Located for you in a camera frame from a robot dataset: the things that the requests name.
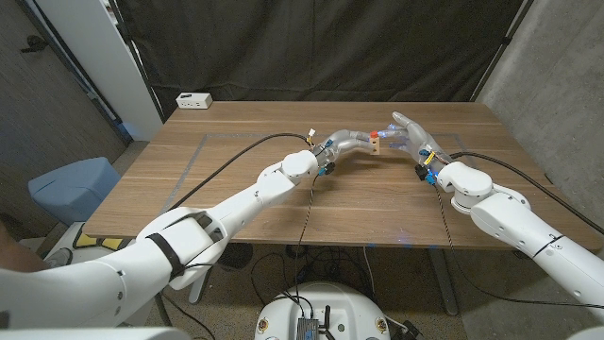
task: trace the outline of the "black backdrop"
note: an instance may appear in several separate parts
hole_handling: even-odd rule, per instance
[[[467,101],[522,0],[121,0],[166,116],[214,100]]]

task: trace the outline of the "white robotic arm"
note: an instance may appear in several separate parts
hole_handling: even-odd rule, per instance
[[[604,305],[604,261],[539,218],[524,196],[494,184],[477,169],[453,162],[417,123],[398,112],[393,118],[401,126],[390,125],[380,136],[401,139],[391,147],[409,152],[423,168],[421,176],[454,193],[451,205],[458,212],[469,214],[481,230],[528,255],[580,302]],[[604,310],[590,311],[604,321]]]
[[[325,171],[353,147],[373,150],[364,133],[336,135],[338,140],[315,147],[323,151],[319,157],[309,150],[288,155],[213,208],[162,214],[134,245],[108,256],[36,273],[0,269],[0,321],[10,329],[119,325],[167,284],[182,289],[208,271],[239,230],[263,209],[283,202],[302,178]]]

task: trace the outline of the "blue object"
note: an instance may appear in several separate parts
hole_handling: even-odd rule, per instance
[[[435,174],[432,172],[432,170],[428,169],[428,175],[426,176],[426,182],[427,182],[429,185],[434,185],[434,184],[436,184],[436,176],[437,176],[437,175],[438,175],[438,174],[436,174],[436,175],[435,175]]]
[[[87,221],[120,180],[105,157],[76,161],[32,179],[31,198],[67,226]]]

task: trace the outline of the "wall outlet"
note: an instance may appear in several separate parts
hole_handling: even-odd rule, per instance
[[[209,93],[181,93],[176,99],[181,109],[207,109],[211,104]]]

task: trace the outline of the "black strap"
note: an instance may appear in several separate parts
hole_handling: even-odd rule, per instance
[[[185,265],[180,262],[178,255],[172,249],[172,246],[163,238],[163,236],[158,233],[151,234],[147,236],[148,239],[155,242],[155,244],[159,247],[163,255],[166,256],[166,259],[170,262],[172,266],[172,273],[170,273],[170,281],[175,277],[182,276],[182,273],[185,271]]]

